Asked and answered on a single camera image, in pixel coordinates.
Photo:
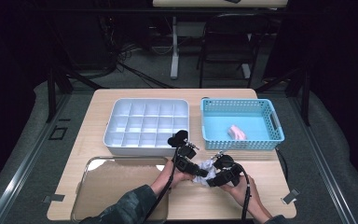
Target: black chair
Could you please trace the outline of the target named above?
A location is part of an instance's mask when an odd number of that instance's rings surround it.
[[[205,77],[204,63],[232,63],[237,69],[243,63],[250,66],[247,88],[250,88],[255,70],[260,42],[269,29],[269,19],[257,14],[220,14],[211,17],[205,24],[201,51],[197,63],[202,80],[232,80],[245,77]]]

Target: person's hand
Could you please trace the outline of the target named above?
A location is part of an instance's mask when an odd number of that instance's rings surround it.
[[[260,223],[265,223],[272,215],[269,211],[264,207],[261,203],[260,196],[258,195],[257,187],[255,185],[254,179],[248,175],[249,182],[250,182],[250,191],[251,191],[251,198],[249,200],[248,205],[248,212]],[[230,185],[223,185],[220,189],[228,192],[235,201],[240,205],[243,206],[245,201],[245,193],[248,183],[246,182],[245,176],[240,177],[240,183],[236,187],[232,187]]]
[[[165,185],[167,184],[167,182],[170,178],[173,166],[174,166],[174,164],[172,161],[167,161],[167,163],[164,166],[164,169],[158,175],[155,182],[150,186],[150,188],[155,192],[156,195],[159,195],[162,192],[162,190],[164,189]],[[183,180],[191,180],[193,178],[194,178],[193,175],[180,172],[179,170],[177,170],[175,168],[175,172],[173,174],[173,180],[172,180],[170,187],[174,188],[174,187],[176,187],[176,185],[178,185],[179,182],[181,182]]]

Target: wooden tabletop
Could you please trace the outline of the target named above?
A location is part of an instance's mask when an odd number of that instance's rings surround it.
[[[48,210],[50,220],[70,220],[76,200],[76,189],[85,167],[91,158],[113,156],[103,143],[106,124],[113,105],[120,98],[171,98],[184,99],[189,104],[190,140],[200,148],[192,159],[199,163],[209,159],[217,151],[205,150],[201,132],[200,100],[211,98],[257,98],[250,89],[130,89],[98,90],[94,93],[89,109],[80,127],[68,162],[62,173],[56,194],[64,195],[62,202],[51,202]],[[283,204],[281,198],[289,193],[282,167],[275,150],[228,151],[228,155],[240,163],[251,175],[261,201],[275,216],[296,216],[293,203]],[[241,219],[241,207],[220,188],[207,188],[201,184],[184,181],[169,196],[168,220],[195,219]]]
[[[286,7],[287,0],[153,0],[154,7]]]

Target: basket handle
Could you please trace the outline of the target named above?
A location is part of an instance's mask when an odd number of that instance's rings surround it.
[[[269,115],[269,118],[272,121],[272,125],[274,126],[274,130],[276,130],[278,128],[281,128],[281,124],[280,124],[280,122],[278,120],[278,115],[275,112],[275,110],[271,112],[271,114]]]

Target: white desk leg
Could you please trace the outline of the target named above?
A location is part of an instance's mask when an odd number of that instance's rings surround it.
[[[178,64],[179,64],[179,53],[178,53],[178,34],[176,33],[176,17],[172,18],[172,64],[171,64],[171,79],[178,78]]]
[[[243,63],[242,64],[242,72],[245,78],[249,78],[251,76],[251,69],[249,68],[249,64]]]

